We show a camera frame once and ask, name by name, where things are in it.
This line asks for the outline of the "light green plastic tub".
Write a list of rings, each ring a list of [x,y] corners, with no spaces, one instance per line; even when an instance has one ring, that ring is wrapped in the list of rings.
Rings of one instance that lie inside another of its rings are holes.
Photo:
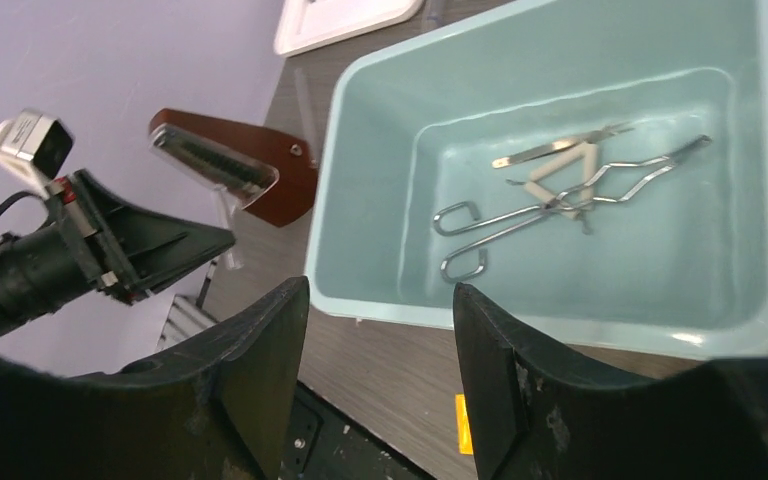
[[[474,285],[571,344],[768,355],[768,1],[515,1],[334,90],[305,272],[448,328]]]

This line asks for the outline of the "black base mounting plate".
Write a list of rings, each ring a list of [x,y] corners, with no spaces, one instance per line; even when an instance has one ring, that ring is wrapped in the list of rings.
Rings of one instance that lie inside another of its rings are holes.
[[[407,480],[432,475],[298,382],[278,477]]]

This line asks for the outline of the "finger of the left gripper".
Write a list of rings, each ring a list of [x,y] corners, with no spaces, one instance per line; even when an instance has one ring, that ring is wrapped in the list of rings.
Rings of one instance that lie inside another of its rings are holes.
[[[126,305],[160,293],[235,245],[231,231],[134,205],[81,169],[59,179],[60,218],[92,287]]]

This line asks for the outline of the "metal crucible tongs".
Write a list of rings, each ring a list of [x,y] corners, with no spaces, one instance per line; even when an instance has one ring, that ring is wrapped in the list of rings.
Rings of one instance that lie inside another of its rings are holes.
[[[558,193],[549,193],[539,198],[535,204],[521,207],[510,212],[497,215],[495,217],[484,219],[481,216],[478,205],[473,201],[461,201],[449,205],[434,214],[432,217],[432,229],[440,236],[453,237],[467,232],[472,232],[491,225],[521,217],[523,220],[512,226],[503,228],[491,235],[485,236],[479,240],[473,241],[465,246],[453,250],[443,257],[440,262],[439,272],[441,278],[449,283],[455,284],[465,282],[481,275],[487,268],[488,245],[505,236],[513,234],[519,230],[536,224],[553,215],[571,214],[574,219],[582,223],[582,232],[586,235],[592,233],[592,229],[583,219],[583,214],[588,207],[596,204],[624,204],[634,198],[641,190],[652,183],[655,179],[666,175],[675,170],[679,165],[685,163],[687,158],[695,152],[711,145],[713,139],[711,136],[702,134],[685,143],[681,147],[653,158],[640,162],[608,162],[599,166],[595,173],[583,182],[571,186]],[[587,190],[594,189],[600,181],[604,180],[608,173],[618,169],[646,169],[649,173],[643,175],[626,192],[619,196],[601,196],[594,194],[589,198],[574,202],[571,197],[575,194],[580,195]],[[446,229],[443,225],[444,218],[456,211],[465,210],[469,213],[472,222],[455,229]],[[478,255],[476,267],[464,274],[453,275],[449,268],[454,260],[470,253],[476,252]]]

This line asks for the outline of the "thin metal tweezers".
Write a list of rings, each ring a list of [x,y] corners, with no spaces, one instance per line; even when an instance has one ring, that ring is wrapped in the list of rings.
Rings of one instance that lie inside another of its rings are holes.
[[[507,168],[569,150],[581,143],[599,143],[607,138],[632,130],[633,127],[627,123],[620,123],[608,125],[597,130],[565,136],[518,153],[496,158],[491,162],[491,167],[493,169]]]

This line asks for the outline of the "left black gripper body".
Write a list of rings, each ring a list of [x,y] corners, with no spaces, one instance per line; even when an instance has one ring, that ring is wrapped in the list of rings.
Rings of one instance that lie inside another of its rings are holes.
[[[0,217],[31,192],[18,192],[0,204]],[[0,236],[0,337],[40,316],[53,313],[68,300],[56,292],[73,275],[68,251],[53,215],[25,236]]]

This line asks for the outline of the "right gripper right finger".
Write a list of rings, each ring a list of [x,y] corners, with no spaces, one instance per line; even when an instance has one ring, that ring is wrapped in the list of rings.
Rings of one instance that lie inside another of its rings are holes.
[[[482,479],[768,479],[768,358],[656,380],[584,355],[470,284],[453,320]]]

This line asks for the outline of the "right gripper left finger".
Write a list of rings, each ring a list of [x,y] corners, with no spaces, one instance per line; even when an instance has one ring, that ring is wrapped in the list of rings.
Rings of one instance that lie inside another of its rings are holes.
[[[305,277],[116,374],[0,358],[0,479],[275,479],[309,312]]]

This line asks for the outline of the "white tub lid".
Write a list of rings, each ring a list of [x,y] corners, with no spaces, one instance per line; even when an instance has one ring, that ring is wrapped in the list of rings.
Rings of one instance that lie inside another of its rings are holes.
[[[292,57],[407,21],[421,0],[287,0],[274,52]]]

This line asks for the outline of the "yellow test tube rack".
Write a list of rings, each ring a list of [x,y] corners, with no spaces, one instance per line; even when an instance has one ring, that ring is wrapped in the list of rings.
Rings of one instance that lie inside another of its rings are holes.
[[[473,455],[473,445],[464,394],[454,397],[458,451],[462,455]]]

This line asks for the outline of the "white clay triangle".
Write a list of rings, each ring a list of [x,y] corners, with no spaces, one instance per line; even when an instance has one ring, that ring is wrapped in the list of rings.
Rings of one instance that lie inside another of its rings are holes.
[[[590,233],[587,225],[589,206],[574,206],[574,201],[587,202],[594,198],[594,188],[584,187],[577,193],[561,194],[562,180],[577,180],[579,184],[590,180],[596,173],[599,147],[595,143],[581,143],[554,155],[533,168],[523,180],[507,179],[509,185],[520,187],[539,202],[537,211],[543,216],[562,216],[579,222],[582,232]]]

